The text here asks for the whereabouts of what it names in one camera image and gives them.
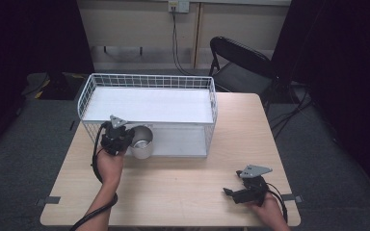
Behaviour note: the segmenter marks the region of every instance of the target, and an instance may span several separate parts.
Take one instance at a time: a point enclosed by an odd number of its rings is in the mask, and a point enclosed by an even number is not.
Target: wall outlet
[[[188,13],[189,1],[168,1],[168,12],[172,12],[172,9],[176,13]]]
[[[175,12],[179,13],[178,1],[168,1],[168,12],[172,12],[172,9],[174,9]]]

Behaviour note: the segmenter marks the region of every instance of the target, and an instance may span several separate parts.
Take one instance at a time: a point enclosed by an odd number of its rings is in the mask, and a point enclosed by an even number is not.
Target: wrist
[[[103,181],[101,189],[108,193],[115,193],[119,187],[119,182],[116,181]]]
[[[290,231],[290,227],[283,221],[270,226],[275,231]]]

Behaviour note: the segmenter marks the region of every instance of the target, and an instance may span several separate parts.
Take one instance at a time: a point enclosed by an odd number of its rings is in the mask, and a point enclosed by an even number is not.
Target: chair back
[[[277,75],[272,67],[271,61],[258,51],[249,48],[237,41],[225,37],[214,37],[210,41],[214,63],[212,63],[211,72],[214,65],[220,69],[217,55],[237,64],[244,69],[257,73],[270,79],[276,79]]]

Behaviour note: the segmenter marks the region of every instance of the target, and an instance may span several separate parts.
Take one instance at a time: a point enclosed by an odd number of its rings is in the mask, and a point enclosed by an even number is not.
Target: power cord
[[[71,228],[70,228],[70,231],[75,231],[77,230],[78,227],[80,227],[82,224],[84,224],[85,222],[87,222],[89,219],[91,218],[94,218],[95,216],[103,213],[104,211],[110,209],[111,207],[113,207],[117,201],[119,200],[119,197],[117,196],[117,194],[114,194],[114,197],[113,197],[113,200],[110,201],[108,204],[104,205],[103,207],[99,208],[99,209],[96,209],[94,211],[92,211],[91,213],[85,215],[84,217],[82,217],[79,221],[77,221]]]
[[[310,100],[308,103],[306,103],[305,105],[303,105],[304,101],[305,101],[305,98],[306,96],[308,95],[308,89],[305,89],[305,93],[304,93],[304,96],[303,96],[303,99],[300,101],[299,105],[296,107],[296,109],[294,109],[292,112],[290,113],[287,113],[287,114],[282,114],[282,115],[278,115],[276,116],[275,118],[271,119],[269,122],[273,122],[275,121],[276,119],[280,118],[281,116],[284,116],[284,118],[282,120],[280,120],[277,124],[273,125],[271,130],[273,131],[274,129],[276,129],[280,124],[282,124],[283,122],[283,125],[281,126],[281,128],[278,130],[278,132],[274,135],[274,139],[276,140],[278,138],[278,135],[281,133],[281,131],[284,129],[284,127],[287,125],[287,123],[290,121],[290,119],[295,116],[296,114],[300,113],[302,110],[304,110],[305,108],[307,108],[308,106],[310,106],[312,104],[312,100]]]
[[[98,147],[98,140],[100,139],[101,131],[107,126],[108,122],[103,122],[98,129],[97,136],[95,137],[94,142],[94,151],[92,153],[92,171],[94,172],[95,177],[103,183],[103,179],[101,178],[100,172],[98,171],[97,167],[97,147]]]
[[[175,63],[175,66],[179,70],[179,72],[181,72],[183,75],[195,76],[195,74],[189,73],[184,68],[182,68],[181,63],[179,62],[178,41],[177,41],[177,37],[176,37],[176,16],[175,16],[176,7],[171,7],[171,10],[172,10],[172,19],[173,19],[173,32],[172,32],[173,62]]]
[[[283,213],[284,220],[286,221],[286,223],[288,223],[287,207],[284,203],[284,200],[283,200],[283,197],[281,196],[281,193],[278,191],[278,188],[276,188],[274,185],[272,185],[270,183],[266,183],[266,184],[272,186],[277,191],[278,194],[276,194],[275,192],[272,192],[270,190],[267,190],[267,192],[271,193],[280,202],[281,211]]]

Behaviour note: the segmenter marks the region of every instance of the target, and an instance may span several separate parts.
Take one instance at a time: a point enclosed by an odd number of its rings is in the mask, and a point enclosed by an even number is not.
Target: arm
[[[287,223],[284,221],[278,201],[269,193],[266,193],[261,207],[247,203],[248,208],[257,213],[260,220],[275,231],[289,231]]]
[[[103,185],[86,214],[89,214],[113,200],[121,178],[124,154],[125,152],[120,152],[117,156],[112,156],[104,150],[98,153],[97,165]],[[108,209],[94,218],[89,219],[77,230],[108,230],[110,213],[111,209]]]

